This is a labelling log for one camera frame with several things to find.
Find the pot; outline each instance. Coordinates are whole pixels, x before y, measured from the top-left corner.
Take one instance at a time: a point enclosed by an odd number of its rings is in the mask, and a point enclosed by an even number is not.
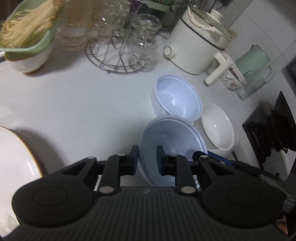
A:
[[[216,59],[220,65],[208,79],[217,79],[232,65],[230,59],[221,54],[232,41],[219,21],[222,17],[214,9],[207,13],[188,7],[164,47],[164,56],[190,74],[201,74]]]

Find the glass bowl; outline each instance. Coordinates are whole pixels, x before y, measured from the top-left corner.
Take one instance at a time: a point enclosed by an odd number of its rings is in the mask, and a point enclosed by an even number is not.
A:
[[[131,25],[137,30],[145,30],[157,33],[162,28],[159,18],[150,14],[137,14],[131,20]]]

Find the green bowl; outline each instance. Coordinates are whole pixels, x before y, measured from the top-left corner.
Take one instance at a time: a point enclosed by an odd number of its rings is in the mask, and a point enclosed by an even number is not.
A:
[[[16,7],[16,9],[12,12],[12,14],[6,19],[6,21],[9,19],[17,18],[17,16],[15,16],[15,14],[17,12],[27,10],[27,9],[37,8],[45,1],[46,0],[24,0],[24,1],[22,1]],[[56,34],[58,27],[62,23],[62,19],[63,19],[63,14],[61,13],[58,16],[58,18],[55,20],[52,27],[46,32],[46,34],[43,36],[43,38],[35,45],[33,45],[29,48],[5,48],[2,44],[0,44],[0,51],[15,52],[15,53],[27,53],[27,54],[37,54],[37,53],[41,52],[42,50],[46,49],[49,46],[49,44],[51,43],[53,36]]]

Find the green pitcher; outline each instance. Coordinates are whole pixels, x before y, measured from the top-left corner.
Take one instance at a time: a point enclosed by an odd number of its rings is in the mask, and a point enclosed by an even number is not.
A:
[[[267,69],[270,69],[269,75],[263,79],[265,83],[269,82],[275,74],[274,64],[259,45],[252,45],[251,49],[240,57],[235,64],[244,76],[250,72],[263,74]]]

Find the mug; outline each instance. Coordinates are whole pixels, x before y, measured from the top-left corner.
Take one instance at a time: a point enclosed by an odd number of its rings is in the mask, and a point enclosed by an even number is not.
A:
[[[243,87],[247,84],[244,76],[236,67],[231,65],[220,77],[219,80],[225,85],[227,89],[234,90],[235,88]]]

